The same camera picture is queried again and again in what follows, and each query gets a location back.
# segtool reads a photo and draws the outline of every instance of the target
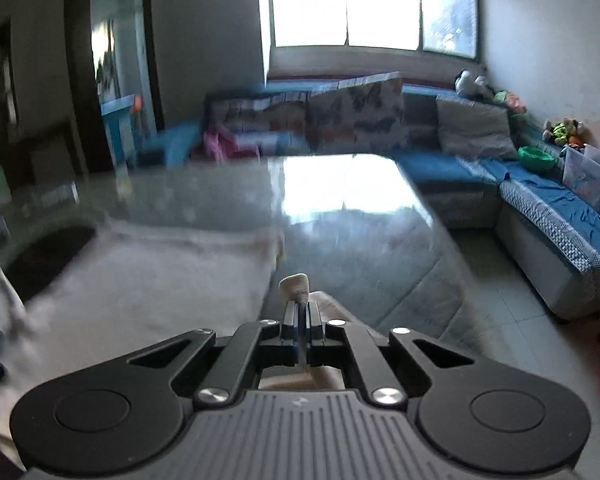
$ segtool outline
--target floor tile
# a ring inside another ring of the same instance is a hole
[[[460,309],[440,341],[533,374],[540,373],[538,361],[518,325],[514,322],[489,326],[472,304]]]
[[[540,366],[540,374],[576,392],[586,403],[593,424],[600,423],[600,319],[555,324],[549,317],[518,323]]]
[[[544,316],[547,313],[544,303],[531,289],[521,272],[520,275],[497,280],[494,286],[516,321]]]
[[[600,424],[591,429],[587,445],[578,460],[576,472],[583,480],[600,480]]]
[[[454,320],[448,337],[497,361],[561,383],[582,398],[592,431],[576,471],[600,480],[600,314],[557,324],[524,274],[491,232],[454,233],[473,271],[470,304]],[[502,312],[502,304],[514,322]]]

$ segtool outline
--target patterned cushion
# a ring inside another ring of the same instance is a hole
[[[409,143],[399,73],[328,84],[307,98],[306,138],[319,153],[387,152]]]
[[[225,99],[211,103],[210,123],[234,134],[293,132],[304,134],[307,92],[284,92],[256,99]]]

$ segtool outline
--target plush toy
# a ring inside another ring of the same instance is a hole
[[[513,92],[507,92],[506,90],[498,92],[493,98],[493,102],[504,104],[515,114],[526,114],[526,106],[522,102],[522,99]]]
[[[552,125],[551,121],[544,122],[544,132],[542,133],[544,142],[552,142],[556,146],[564,146],[568,140],[567,129],[564,124]]]
[[[579,124],[581,123],[576,119],[565,119],[555,126],[552,125],[551,121],[545,121],[542,140],[544,142],[552,142],[556,146],[565,146],[568,144],[572,148],[584,148],[584,141],[578,133]]]
[[[585,144],[593,144],[593,132],[585,123],[579,122],[577,131],[582,142]]]
[[[485,76],[474,80],[474,76],[468,70],[456,77],[456,93],[459,96],[478,101],[491,101],[495,95],[493,89],[487,85]]]

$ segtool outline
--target window frame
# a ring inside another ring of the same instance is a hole
[[[422,0],[420,0],[420,38],[418,42],[418,47],[416,50],[407,50],[407,49],[399,49],[399,48],[388,48],[381,46],[352,46],[352,45],[296,45],[296,46],[277,46],[276,44],[276,29],[274,22],[274,5],[273,0],[269,0],[269,33],[271,38],[271,47],[269,53],[269,67],[270,71],[274,72],[273,78],[285,78],[285,77],[293,77],[293,76],[318,76],[309,75],[309,74],[295,74],[295,75],[278,75],[276,72],[292,72],[291,69],[282,69],[280,65],[285,64],[284,62],[280,62],[280,59],[286,57],[288,53],[293,52],[299,54],[300,56],[316,56],[320,57],[320,51],[326,52],[328,50],[333,50],[334,52],[340,53],[342,55],[342,70],[347,72],[347,66],[351,66],[353,73],[343,73],[342,76],[349,75],[362,75],[362,72],[365,72],[363,67],[357,66],[354,67],[352,64],[346,61],[347,57],[369,57],[371,58],[373,55],[378,57],[384,56],[386,58],[393,57],[395,60],[400,60],[400,62],[408,63],[410,60],[417,59],[430,59],[435,61],[436,59],[446,59],[446,60],[456,60],[458,65],[461,63],[467,63],[470,65],[480,65],[482,63],[482,6],[481,0],[476,0],[476,31],[475,31],[475,56],[463,56],[461,54],[455,54],[451,52],[440,52],[438,50],[427,50],[424,48],[424,27],[423,27],[423,14],[422,14]],[[369,66],[375,66],[372,62],[369,63]],[[399,67],[395,69],[385,70],[385,72],[392,72],[393,70],[399,70]]]
[[[7,59],[9,60],[9,93],[13,98],[13,108],[16,116],[15,127],[19,131],[20,130],[20,113],[18,111],[18,99],[16,97],[15,85],[13,82],[13,56],[11,54],[11,19],[8,18],[0,25],[0,48],[4,48],[7,51]],[[20,135],[17,136],[17,139],[14,139],[13,142],[17,142],[20,139]],[[10,144],[8,132],[0,132],[0,144],[7,145]]]

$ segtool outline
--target white wall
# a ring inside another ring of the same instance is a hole
[[[536,119],[584,120],[600,144],[600,0],[482,0],[484,61]]]
[[[432,52],[360,46],[282,46],[271,49],[269,76],[402,72],[407,79],[453,87],[463,70],[470,70],[475,77],[484,74],[484,67],[472,60]]]
[[[260,33],[262,35],[262,62],[264,70],[264,79],[267,80],[269,74],[269,62],[271,58],[271,28],[269,0],[258,0],[260,7]]]
[[[136,43],[136,16],[126,14],[113,21],[113,37],[116,41],[116,67],[120,95],[142,94],[140,63]]]
[[[149,79],[149,66],[146,58],[146,42],[144,40],[144,14],[136,12],[136,51],[138,53],[138,66],[140,69],[140,86],[142,89],[142,109],[152,136],[157,134],[154,116],[154,98],[151,94],[151,80]]]
[[[165,122],[202,112],[209,91],[264,81],[258,0],[152,0]]]

